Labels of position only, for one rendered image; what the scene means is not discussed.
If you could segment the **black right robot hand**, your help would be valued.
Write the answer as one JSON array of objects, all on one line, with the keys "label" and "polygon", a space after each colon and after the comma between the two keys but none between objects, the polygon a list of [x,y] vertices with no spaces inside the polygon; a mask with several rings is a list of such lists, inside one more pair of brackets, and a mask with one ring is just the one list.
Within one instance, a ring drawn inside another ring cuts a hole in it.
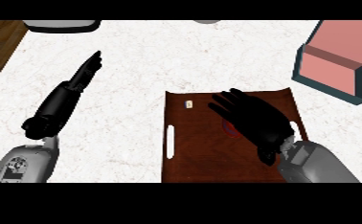
[{"label": "black right robot hand", "polygon": [[259,160],[270,167],[282,147],[294,139],[290,120],[266,101],[236,88],[213,95],[213,99],[210,109],[256,145]]}]

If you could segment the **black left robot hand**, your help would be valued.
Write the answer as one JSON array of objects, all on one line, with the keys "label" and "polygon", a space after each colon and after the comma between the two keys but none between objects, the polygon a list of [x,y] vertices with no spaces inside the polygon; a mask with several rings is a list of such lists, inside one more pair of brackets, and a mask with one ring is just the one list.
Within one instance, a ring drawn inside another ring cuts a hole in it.
[{"label": "black left robot hand", "polygon": [[40,140],[59,133],[72,115],[83,90],[102,67],[100,61],[100,52],[96,52],[83,63],[72,78],[62,81],[53,88],[34,116],[21,126],[28,139]]}]

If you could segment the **red and blue can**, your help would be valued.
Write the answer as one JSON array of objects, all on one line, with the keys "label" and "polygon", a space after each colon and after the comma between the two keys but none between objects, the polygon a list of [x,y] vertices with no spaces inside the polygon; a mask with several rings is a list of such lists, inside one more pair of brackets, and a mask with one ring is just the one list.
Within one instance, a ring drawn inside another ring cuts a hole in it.
[{"label": "red and blue can", "polygon": [[222,129],[230,138],[239,138],[242,136],[239,131],[235,129],[233,124],[230,124],[226,120],[222,120]]}]

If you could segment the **brown wooden tray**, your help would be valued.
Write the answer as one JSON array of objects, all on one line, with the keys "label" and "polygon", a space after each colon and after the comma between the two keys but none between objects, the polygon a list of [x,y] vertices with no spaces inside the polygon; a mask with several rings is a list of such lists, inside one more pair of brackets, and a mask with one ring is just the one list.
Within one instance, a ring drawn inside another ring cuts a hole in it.
[{"label": "brown wooden tray", "polygon": [[[192,101],[191,109],[185,101]],[[230,138],[222,129],[222,117],[208,103],[210,93],[165,94],[164,149],[161,181],[164,183],[281,183],[276,166],[257,157],[256,145],[244,136]]]}]

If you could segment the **pink and teal cardboard box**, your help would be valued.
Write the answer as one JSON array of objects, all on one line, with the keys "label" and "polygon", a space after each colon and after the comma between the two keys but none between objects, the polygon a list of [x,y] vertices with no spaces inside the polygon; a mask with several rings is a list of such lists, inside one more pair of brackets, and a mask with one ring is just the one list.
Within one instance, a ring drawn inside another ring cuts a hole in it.
[{"label": "pink and teal cardboard box", "polygon": [[297,50],[291,79],[362,104],[362,20],[319,20]]}]

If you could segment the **brown wooden cabinet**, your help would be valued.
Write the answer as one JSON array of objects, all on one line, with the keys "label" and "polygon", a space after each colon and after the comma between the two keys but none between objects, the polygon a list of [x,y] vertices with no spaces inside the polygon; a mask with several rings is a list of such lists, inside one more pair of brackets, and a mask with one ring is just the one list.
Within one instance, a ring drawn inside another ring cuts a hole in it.
[{"label": "brown wooden cabinet", "polygon": [[6,66],[27,31],[28,29],[21,20],[0,20],[0,71]]}]

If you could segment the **grey and black appliance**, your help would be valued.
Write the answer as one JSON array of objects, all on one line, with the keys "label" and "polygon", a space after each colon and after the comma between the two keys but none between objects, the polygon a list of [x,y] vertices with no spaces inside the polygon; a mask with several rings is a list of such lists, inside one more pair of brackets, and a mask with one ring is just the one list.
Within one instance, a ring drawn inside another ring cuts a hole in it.
[{"label": "grey and black appliance", "polygon": [[99,20],[24,20],[31,32],[52,34],[89,33],[99,28]]}]

